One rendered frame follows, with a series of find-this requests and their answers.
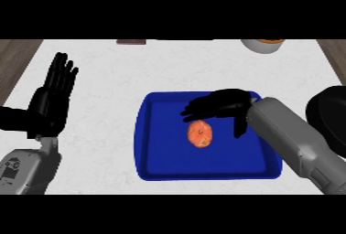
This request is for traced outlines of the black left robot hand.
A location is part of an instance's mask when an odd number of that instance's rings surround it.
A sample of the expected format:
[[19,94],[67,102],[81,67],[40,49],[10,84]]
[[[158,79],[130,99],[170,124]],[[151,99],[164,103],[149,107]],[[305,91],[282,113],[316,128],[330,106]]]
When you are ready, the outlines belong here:
[[68,60],[68,54],[58,52],[28,108],[22,110],[0,106],[0,130],[27,132],[28,139],[59,136],[68,119],[77,73],[78,68]]

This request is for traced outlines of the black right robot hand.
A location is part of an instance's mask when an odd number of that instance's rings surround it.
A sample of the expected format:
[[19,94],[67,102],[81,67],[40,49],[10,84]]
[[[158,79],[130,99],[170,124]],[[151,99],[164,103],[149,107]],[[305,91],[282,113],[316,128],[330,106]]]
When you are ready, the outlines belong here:
[[216,90],[207,96],[189,101],[180,116],[185,122],[210,118],[234,118],[234,137],[240,138],[245,134],[245,115],[254,102],[256,99],[245,90]]

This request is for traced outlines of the orange squash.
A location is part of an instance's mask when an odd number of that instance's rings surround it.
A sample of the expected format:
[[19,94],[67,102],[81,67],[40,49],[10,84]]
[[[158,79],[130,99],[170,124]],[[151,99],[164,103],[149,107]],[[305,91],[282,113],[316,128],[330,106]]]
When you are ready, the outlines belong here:
[[188,141],[197,148],[204,148],[213,141],[213,128],[201,120],[189,123],[188,126]]

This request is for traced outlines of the blue tray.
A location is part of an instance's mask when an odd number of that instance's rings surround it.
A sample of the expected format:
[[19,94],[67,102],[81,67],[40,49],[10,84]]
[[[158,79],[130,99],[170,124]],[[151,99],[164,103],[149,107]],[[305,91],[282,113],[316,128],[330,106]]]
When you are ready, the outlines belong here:
[[136,172],[148,181],[275,179],[282,160],[271,145],[248,130],[234,136],[234,120],[211,118],[213,140],[198,148],[188,141],[180,112],[206,91],[152,92],[138,111],[133,133]]

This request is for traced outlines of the black pot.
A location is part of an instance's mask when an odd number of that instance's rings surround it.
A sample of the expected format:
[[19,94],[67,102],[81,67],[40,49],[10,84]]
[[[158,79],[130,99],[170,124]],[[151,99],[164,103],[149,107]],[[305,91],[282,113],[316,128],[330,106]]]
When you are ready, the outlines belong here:
[[311,98],[306,121],[333,152],[346,159],[346,86],[331,86]]

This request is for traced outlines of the white bowl with orange contents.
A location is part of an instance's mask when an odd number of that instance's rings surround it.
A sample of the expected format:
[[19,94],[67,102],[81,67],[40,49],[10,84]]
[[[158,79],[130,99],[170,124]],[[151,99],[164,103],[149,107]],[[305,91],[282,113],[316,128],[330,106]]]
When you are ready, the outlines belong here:
[[260,54],[271,54],[278,51],[284,39],[242,39],[244,46]]

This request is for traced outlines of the dark brown flat object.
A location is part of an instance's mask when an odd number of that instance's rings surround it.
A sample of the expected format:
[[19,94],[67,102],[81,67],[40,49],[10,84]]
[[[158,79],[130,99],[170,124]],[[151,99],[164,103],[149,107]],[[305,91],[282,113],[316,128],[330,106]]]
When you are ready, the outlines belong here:
[[117,40],[118,45],[146,45],[145,39],[118,39]]

